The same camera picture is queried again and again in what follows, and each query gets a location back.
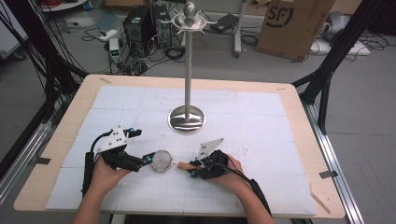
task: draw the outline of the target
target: power strip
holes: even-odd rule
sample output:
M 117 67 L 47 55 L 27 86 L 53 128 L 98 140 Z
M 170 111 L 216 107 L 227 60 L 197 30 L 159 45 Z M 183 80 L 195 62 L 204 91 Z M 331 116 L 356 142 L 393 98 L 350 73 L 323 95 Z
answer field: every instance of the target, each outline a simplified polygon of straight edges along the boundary
M 117 33 L 116 30 L 110 30 L 109 32 L 106 33 L 106 35 L 102 35 L 101 37 L 99 37 L 99 39 L 101 39 L 103 41 L 107 41 L 109 38 L 111 38 L 116 33 Z

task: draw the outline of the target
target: aluminum frame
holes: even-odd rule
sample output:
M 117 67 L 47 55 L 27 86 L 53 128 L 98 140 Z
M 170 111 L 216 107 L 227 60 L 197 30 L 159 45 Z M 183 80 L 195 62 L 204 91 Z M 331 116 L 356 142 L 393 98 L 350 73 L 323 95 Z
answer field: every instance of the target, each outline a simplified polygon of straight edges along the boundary
M 335 171 L 338 174 L 338 176 L 333 177 L 332 180 L 338 190 L 338 195 L 340 195 L 344 208 L 346 209 L 346 215 L 348 216 L 350 223 L 363 224 L 364 221 L 361 217 L 361 212 L 353 198 L 349 185 L 347 184 L 347 180 L 334 153 L 330 139 L 327 135 L 322 133 L 318 125 L 318 111 L 315 108 L 315 105 L 309 105 L 304 102 L 302 103 L 329 170 Z
M 29 142 L 25 145 L 18 158 L 12 163 L 11 167 L 6 172 L 0 182 L 0 206 L 21 177 L 29 161 L 41 147 L 41 144 L 44 142 L 44 139 L 51 130 L 51 126 L 52 122 L 48 121 L 47 123 L 41 123 L 35 129 L 35 133 L 29 139 Z

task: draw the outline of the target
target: floor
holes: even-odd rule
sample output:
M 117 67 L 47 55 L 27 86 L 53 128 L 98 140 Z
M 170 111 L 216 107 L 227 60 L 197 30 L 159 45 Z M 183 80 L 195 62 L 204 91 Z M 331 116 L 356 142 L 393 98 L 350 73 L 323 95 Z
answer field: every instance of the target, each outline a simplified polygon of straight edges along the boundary
M 73 9 L 65 13 L 76 13 Z M 103 15 L 103 7 L 90 15 Z M 59 20 L 63 14 L 56 14 Z M 118 28 L 122 19 L 113 24 Z M 245 17 L 244 30 L 258 32 L 260 17 Z M 76 60 L 90 73 L 108 72 L 108 53 L 104 43 L 82 41 L 84 30 L 63 33 L 64 42 Z M 387 36 L 396 44 L 396 37 Z M 291 83 L 315 71 L 323 56 L 311 55 L 302 63 L 258 53 L 253 46 L 243 44 L 242 53 L 231 53 L 233 39 L 228 36 L 194 35 L 192 76 L 194 78 L 241 80 L 254 82 Z M 330 92 L 327 131 L 346 181 L 361 210 L 365 223 L 394 223 L 396 220 L 396 48 L 372 50 L 369 56 L 356 61 L 344 60 L 336 70 Z M 148 66 L 155 62 L 147 61 Z M 142 76 L 184 77 L 184 63 L 165 62 L 155 65 Z M 44 92 L 29 59 L 9 58 L 0 63 L 0 159 L 12 147 L 27 123 L 44 102 Z M 69 223 L 73 213 L 30 213 L 13 209 L 19 190 L 33 166 L 29 165 L 16 186 L 0 206 L 2 223 Z M 101 215 L 100 223 L 107 223 Z M 313 219 L 314 223 L 348 223 L 337 220 Z M 277 218 L 277 223 L 291 223 Z

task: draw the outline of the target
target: computer tower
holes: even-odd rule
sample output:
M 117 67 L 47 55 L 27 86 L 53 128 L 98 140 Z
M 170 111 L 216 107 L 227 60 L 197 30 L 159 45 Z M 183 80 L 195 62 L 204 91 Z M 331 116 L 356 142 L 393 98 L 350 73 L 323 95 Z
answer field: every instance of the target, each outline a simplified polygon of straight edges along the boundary
M 170 21 L 171 17 L 168 8 L 164 4 L 152 6 L 152 15 L 156 30 L 156 41 L 159 49 L 172 47 L 171 23 L 161 23 L 161 21 Z
M 155 36 L 150 7 L 133 6 L 122 26 L 130 49 L 134 49 L 131 47 L 132 44 L 140 46 L 138 51 L 140 53 L 136 56 L 149 56 L 149 41 Z

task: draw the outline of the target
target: human arm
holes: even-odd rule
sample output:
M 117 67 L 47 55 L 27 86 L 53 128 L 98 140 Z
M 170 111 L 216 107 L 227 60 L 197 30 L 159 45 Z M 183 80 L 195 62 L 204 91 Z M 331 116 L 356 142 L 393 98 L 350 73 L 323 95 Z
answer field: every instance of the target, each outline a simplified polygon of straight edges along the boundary
M 228 166 L 243 173 L 241 163 L 228 155 Z M 256 194 L 251 189 L 250 185 L 243 180 L 240 176 L 234 173 L 226 173 L 216 178 L 209 179 L 210 182 L 218 184 L 239 199 L 244 206 L 247 222 L 249 224 L 272 224 L 275 223 L 271 216 L 268 214 L 264 205 Z
M 117 183 L 131 171 L 113 170 L 99 157 L 93 169 L 92 182 L 88 188 L 76 215 L 73 224 L 96 224 L 98 222 L 102 201 Z

